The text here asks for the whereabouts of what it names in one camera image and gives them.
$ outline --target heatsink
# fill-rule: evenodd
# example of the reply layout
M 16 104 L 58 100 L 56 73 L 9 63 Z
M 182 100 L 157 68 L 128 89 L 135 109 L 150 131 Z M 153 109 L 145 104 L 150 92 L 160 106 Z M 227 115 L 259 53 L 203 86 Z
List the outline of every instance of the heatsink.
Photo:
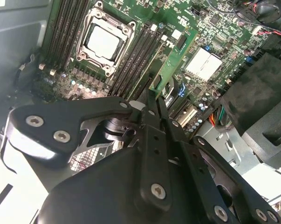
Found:
M 134 21 L 124 24 L 103 11 L 98 1 L 85 17 L 76 60 L 86 60 L 111 76 L 118 68 L 135 33 Z
M 203 81 L 207 81 L 221 64 L 222 61 L 217 56 L 199 48 L 187 64 L 185 70 Z

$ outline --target metal panel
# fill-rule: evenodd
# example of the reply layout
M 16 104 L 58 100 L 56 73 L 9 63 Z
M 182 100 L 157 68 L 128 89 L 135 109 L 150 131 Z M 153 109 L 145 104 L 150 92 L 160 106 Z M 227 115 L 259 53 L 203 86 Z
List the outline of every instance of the metal panel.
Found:
M 0 126 L 9 108 L 14 76 L 24 60 L 42 45 L 52 0 L 0 0 Z M 37 60 L 22 72 L 21 85 L 36 71 Z
M 205 138 L 240 175 L 260 163 L 235 128 L 227 133 L 220 133 L 206 122 L 197 135 Z

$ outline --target microchip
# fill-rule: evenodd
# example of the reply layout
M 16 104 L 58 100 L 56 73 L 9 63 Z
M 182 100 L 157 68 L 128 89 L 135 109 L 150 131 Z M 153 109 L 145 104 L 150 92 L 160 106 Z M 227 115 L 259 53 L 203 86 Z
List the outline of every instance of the microchip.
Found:
M 182 35 L 181 38 L 179 39 L 178 43 L 177 43 L 177 48 L 179 50 L 182 49 L 182 47 L 185 44 L 186 40 L 187 40 L 187 37 L 185 35 Z
M 219 20 L 220 20 L 220 17 L 219 17 L 217 14 L 215 14 L 215 15 L 210 19 L 210 23 L 216 26 L 216 24 L 219 22 Z
M 163 2 L 161 0 L 157 1 L 157 7 L 161 8 L 163 6 Z
M 232 47 L 231 43 L 227 43 L 227 45 L 225 46 L 226 49 L 230 49 Z
M 200 92 L 201 92 L 201 89 L 198 88 L 198 87 L 196 87 L 195 90 L 193 91 L 193 93 L 194 93 L 195 95 L 199 95 Z
M 247 44 L 248 44 L 248 41 L 247 41 L 247 40 L 243 40 L 243 41 L 242 41 L 242 45 L 243 45 L 243 46 L 246 46 Z

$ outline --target screw hole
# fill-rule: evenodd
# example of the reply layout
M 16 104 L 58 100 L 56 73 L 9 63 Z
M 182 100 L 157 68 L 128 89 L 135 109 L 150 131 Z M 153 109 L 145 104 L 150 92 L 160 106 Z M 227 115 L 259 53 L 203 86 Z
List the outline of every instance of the screw hole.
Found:
M 202 139 L 198 139 L 198 142 L 203 146 L 205 145 L 205 142 Z
M 58 134 L 58 137 L 60 137 L 61 139 L 66 139 L 67 136 L 63 133 L 60 133 Z
M 33 119 L 30 120 L 30 122 L 31 122 L 32 124 L 38 124 L 38 123 L 39 123 L 39 120 L 36 119 L 36 118 L 33 118 Z
M 154 149 L 154 153 L 155 153 L 156 155 L 159 155 L 159 154 L 160 154 L 160 151 L 159 151 L 158 149 Z

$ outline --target capacitor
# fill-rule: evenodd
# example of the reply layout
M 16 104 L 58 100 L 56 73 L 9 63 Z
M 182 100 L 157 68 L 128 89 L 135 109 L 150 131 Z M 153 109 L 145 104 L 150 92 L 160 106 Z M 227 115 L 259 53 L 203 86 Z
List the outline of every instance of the capacitor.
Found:
M 219 90 L 215 90 L 215 94 L 220 97 L 221 96 L 221 93 L 219 92 Z
M 163 29 L 163 28 L 164 28 L 164 23 L 162 23 L 162 22 L 159 23 L 159 28 L 160 28 L 160 29 Z
M 54 81 L 54 80 L 49 80 L 48 83 L 49 83 L 50 85 L 53 85 L 53 83 L 55 83 L 55 81 Z
M 249 49 L 245 49 L 245 50 L 243 50 L 243 55 L 249 56 L 249 55 L 252 55 L 252 52 Z
M 238 20 L 237 21 L 237 26 L 238 27 L 243 27 L 245 25 L 245 22 L 241 21 L 241 20 Z
M 91 91 L 93 96 L 97 95 L 97 89 L 93 88 Z
M 89 85 L 85 88 L 85 91 L 90 92 L 90 86 Z

